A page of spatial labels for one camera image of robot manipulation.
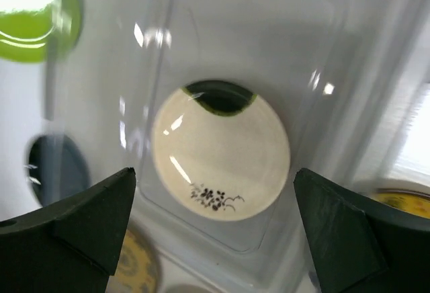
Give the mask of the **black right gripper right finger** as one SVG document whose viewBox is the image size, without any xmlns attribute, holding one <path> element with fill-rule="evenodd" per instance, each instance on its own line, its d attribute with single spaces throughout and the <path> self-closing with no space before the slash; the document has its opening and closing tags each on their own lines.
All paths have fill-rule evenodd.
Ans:
<svg viewBox="0 0 430 293">
<path fill-rule="evenodd" d="M 429 219 L 306 168 L 294 190 L 322 292 L 429 291 Z"/>
</svg>

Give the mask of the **lime green plate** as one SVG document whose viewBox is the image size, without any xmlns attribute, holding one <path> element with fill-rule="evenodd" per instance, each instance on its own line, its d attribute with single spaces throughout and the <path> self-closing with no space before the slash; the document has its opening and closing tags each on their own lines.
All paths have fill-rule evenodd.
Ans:
<svg viewBox="0 0 430 293">
<path fill-rule="evenodd" d="M 81 34 L 83 0 L 1 0 L 1 58 L 37 63 L 48 48 L 72 50 Z"/>
</svg>

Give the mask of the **cream plate black brush mark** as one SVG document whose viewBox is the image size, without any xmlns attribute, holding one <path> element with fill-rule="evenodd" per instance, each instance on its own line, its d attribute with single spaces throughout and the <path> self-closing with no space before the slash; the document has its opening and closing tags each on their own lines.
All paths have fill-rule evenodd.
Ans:
<svg viewBox="0 0 430 293">
<path fill-rule="evenodd" d="M 165 189 L 211 220 L 263 212 L 288 179 L 290 144 L 279 116 L 260 95 L 229 81 L 173 91 L 157 111 L 150 143 Z"/>
</svg>

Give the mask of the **yellow patterned plate dark rim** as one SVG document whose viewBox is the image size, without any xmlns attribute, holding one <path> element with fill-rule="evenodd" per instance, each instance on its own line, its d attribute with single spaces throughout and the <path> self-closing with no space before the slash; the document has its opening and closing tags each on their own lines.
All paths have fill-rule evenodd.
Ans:
<svg viewBox="0 0 430 293">
<path fill-rule="evenodd" d="M 429 186 L 405 179 L 377 178 L 356 181 L 352 189 L 377 202 L 429 219 Z"/>
</svg>

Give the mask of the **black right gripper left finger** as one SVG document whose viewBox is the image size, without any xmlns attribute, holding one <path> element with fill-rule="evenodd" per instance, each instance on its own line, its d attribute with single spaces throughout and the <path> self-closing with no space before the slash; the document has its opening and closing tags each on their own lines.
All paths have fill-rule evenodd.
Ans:
<svg viewBox="0 0 430 293">
<path fill-rule="evenodd" d="M 2 292 L 104 292 L 136 187 L 124 168 L 74 196 L 1 222 Z"/>
</svg>

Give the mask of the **black glossy plate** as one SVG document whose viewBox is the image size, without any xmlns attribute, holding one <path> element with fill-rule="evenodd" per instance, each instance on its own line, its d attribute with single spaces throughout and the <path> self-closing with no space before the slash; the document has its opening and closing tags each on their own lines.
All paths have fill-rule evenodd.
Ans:
<svg viewBox="0 0 430 293">
<path fill-rule="evenodd" d="M 42 134 L 28 149 L 27 180 L 42 206 L 74 196 L 91 186 L 87 162 L 65 134 Z"/>
</svg>

